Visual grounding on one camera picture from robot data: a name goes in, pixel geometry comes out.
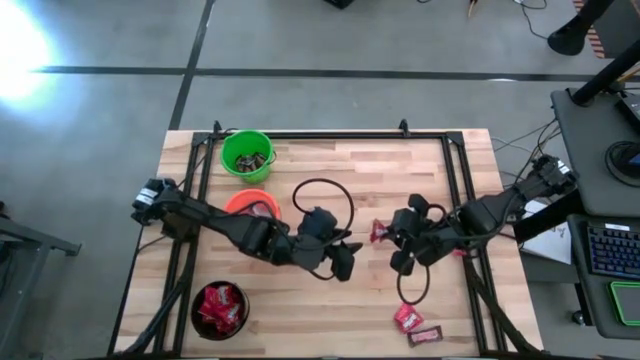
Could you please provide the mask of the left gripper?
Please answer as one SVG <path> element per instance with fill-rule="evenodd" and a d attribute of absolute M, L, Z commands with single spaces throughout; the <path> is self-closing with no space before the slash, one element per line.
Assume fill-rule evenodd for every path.
<path fill-rule="evenodd" d="M 292 247 L 292 262 L 305 270 L 315 270 L 323 261 L 325 251 L 336 243 L 336 240 L 321 240 L 310 235 L 298 235 Z M 334 251 L 332 272 L 340 282 L 350 279 L 355 262 L 352 253 L 363 247 L 360 242 L 341 243 Z"/>

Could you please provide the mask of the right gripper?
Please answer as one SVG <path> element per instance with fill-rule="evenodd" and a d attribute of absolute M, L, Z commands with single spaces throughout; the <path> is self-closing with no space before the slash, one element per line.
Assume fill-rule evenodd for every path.
<path fill-rule="evenodd" d="M 396 210 L 391 224 L 385 228 L 383 239 L 391 241 L 397 247 L 391 257 L 390 266 L 399 275 L 412 274 L 412 257 L 420 258 L 420 251 L 431 248 L 433 240 L 430 236 L 446 224 L 445 208 L 439 208 L 442 216 L 438 221 L 428 218 L 429 211 L 430 208 L 424 211 L 415 208 Z"/>

